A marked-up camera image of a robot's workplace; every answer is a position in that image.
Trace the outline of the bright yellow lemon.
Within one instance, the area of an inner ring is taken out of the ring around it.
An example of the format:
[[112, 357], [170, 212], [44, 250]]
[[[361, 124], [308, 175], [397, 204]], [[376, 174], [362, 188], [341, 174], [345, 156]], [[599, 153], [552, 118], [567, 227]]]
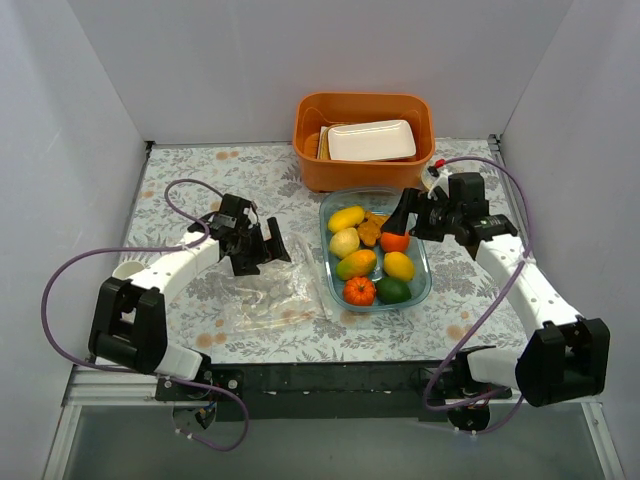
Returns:
[[411, 281], [415, 276], [415, 266], [412, 260], [402, 252], [386, 253], [383, 260], [384, 272], [403, 282]]

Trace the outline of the orange green mango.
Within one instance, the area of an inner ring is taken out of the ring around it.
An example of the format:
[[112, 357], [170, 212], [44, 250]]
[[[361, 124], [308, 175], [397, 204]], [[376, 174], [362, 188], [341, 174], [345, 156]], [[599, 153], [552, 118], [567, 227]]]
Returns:
[[361, 249], [342, 259], [335, 272], [340, 280], [347, 281], [353, 277], [368, 276], [376, 266], [376, 253], [370, 249]]

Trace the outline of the clear zip top bag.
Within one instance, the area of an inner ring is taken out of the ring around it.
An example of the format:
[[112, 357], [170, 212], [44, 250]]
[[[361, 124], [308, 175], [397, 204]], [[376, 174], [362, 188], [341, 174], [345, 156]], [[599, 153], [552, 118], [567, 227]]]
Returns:
[[289, 234], [284, 243], [288, 262], [274, 260], [261, 265], [257, 275], [222, 274], [214, 281], [225, 323], [234, 333], [290, 330], [327, 318], [321, 280], [307, 241], [299, 234]]

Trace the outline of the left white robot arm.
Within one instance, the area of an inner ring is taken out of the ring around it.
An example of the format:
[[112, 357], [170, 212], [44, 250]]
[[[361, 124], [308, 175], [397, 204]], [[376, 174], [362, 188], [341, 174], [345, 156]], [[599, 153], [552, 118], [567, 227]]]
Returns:
[[168, 340], [168, 305], [193, 280], [227, 258], [236, 276], [258, 275], [259, 266], [288, 262], [278, 221], [267, 219], [265, 237], [254, 204], [225, 194], [220, 208], [196, 219], [176, 248], [142, 270], [100, 287], [88, 347], [93, 355], [141, 374], [178, 378], [178, 387], [193, 400], [213, 386], [208, 362], [195, 350]]

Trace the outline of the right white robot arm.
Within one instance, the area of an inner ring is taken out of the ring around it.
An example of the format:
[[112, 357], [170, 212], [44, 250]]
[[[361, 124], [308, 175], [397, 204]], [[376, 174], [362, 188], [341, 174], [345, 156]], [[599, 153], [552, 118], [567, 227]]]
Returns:
[[600, 394], [605, 387], [610, 331], [565, 301], [526, 250], [516, 227], [493, 215], [483, 177], [442, 173], [428, 192], [405, 189], [383, 232], [441, 242], [452, 236], [494, 280], [527, 337], [520, 353], [496, 347], [454, 355], [454, 389], [475, 397], [488, 384], [518, 390], [540, 407]]

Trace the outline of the orange fruit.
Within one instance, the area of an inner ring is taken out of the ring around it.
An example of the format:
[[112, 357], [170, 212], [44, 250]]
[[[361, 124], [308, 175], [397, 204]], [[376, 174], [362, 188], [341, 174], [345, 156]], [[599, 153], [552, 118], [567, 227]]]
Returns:
[[403, 235], [383, 232], [379, 239], [379, 245], [385, 253], [404, 253], [410, 244], [410, 236], [407, 232]]

